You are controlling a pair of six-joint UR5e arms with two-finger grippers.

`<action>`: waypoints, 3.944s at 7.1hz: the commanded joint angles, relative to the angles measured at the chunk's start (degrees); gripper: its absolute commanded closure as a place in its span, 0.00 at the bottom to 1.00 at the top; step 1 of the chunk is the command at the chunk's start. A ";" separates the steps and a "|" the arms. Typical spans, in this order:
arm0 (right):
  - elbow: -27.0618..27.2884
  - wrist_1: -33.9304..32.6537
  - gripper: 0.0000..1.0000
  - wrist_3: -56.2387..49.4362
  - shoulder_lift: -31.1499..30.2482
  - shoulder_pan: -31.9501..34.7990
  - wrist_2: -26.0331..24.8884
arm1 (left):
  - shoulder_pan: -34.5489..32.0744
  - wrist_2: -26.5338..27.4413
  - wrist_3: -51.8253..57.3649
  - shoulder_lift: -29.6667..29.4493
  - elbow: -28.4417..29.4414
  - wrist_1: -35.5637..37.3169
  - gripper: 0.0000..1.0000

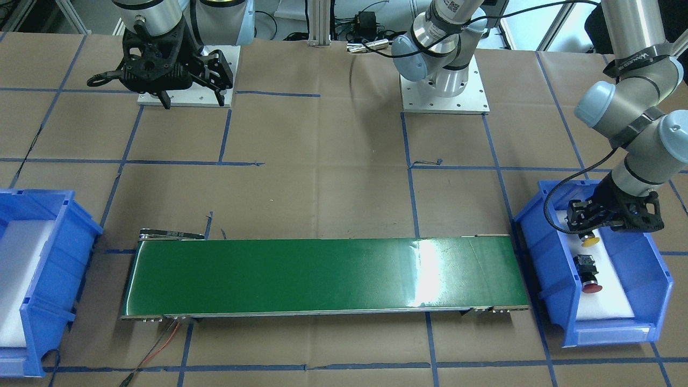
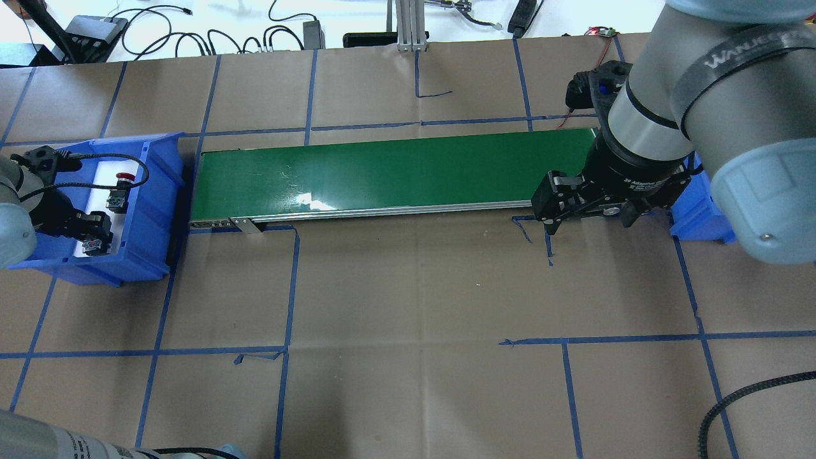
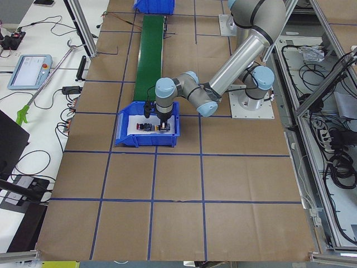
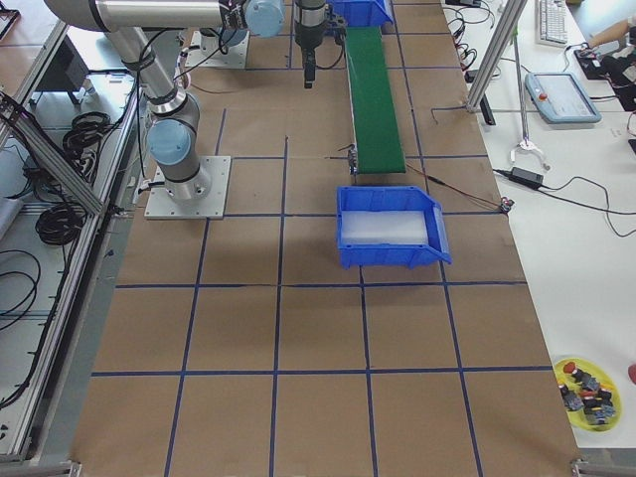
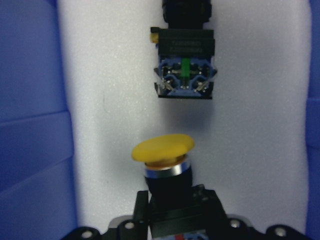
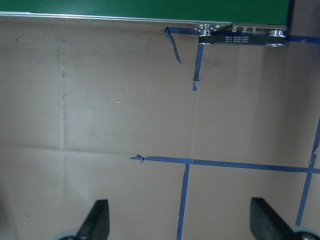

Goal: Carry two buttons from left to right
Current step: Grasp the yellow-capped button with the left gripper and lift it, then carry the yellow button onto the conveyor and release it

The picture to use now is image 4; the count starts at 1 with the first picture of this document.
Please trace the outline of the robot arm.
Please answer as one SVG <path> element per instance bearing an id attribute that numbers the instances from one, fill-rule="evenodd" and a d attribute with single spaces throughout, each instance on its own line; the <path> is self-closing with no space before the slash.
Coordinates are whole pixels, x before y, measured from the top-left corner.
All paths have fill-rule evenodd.
<path id="1" fill-rule="evenodd" d="M 237 46 L 247 37 L 247 30 L 202 28 L 195 33 L 190 49 L 201 51 L 204 56 L 213 52 L 227 54 L 230 48 Z"/>
<path id="2" fill-rule="evenodd" d="M 277 35 L 284 23 L 280 1 L 50 1 L 65 23 L 103 33 L 126 67 L 139 76 L 153 123 L 147 150 L 158 166 L 161 191 L 150 194 L 153 219 L 219 219 L 225 211 L 231 159 L 196 152 L 200 108 L 172 70 L 153 53 L 143 30 L 213 28 Z"/>

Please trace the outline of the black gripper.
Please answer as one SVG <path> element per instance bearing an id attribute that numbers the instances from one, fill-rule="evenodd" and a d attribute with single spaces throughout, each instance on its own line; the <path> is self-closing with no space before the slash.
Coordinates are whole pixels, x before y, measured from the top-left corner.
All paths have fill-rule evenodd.
<path id="1" fill-rule="evenodd" d="M 322 44 L 327 25 L 325 0 L 294 1 L 295 43 L 302 53 L 303 86 L 313 87 L 316 77 L 315 50 Z"/>

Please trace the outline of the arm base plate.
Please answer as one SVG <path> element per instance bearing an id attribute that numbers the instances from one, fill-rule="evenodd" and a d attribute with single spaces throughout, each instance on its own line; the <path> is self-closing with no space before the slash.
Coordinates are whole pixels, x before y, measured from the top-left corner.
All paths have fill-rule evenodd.
<path id="1" fill-rule="evenodd" d="M 200 156 L 198 175 L 188 182 L 166 180 L 157 167 L 147 199 L 144 217 L 148 220 L 221 220 L 224 217 L 231 175 L 230 156 Z"/>
<path id="2" fill-rule="evenodd" d="M 242 70 L 246 65 L 248 40 L 247 30 L 195 31 L 189 46 L 185 49 L 184 67 Z"/>

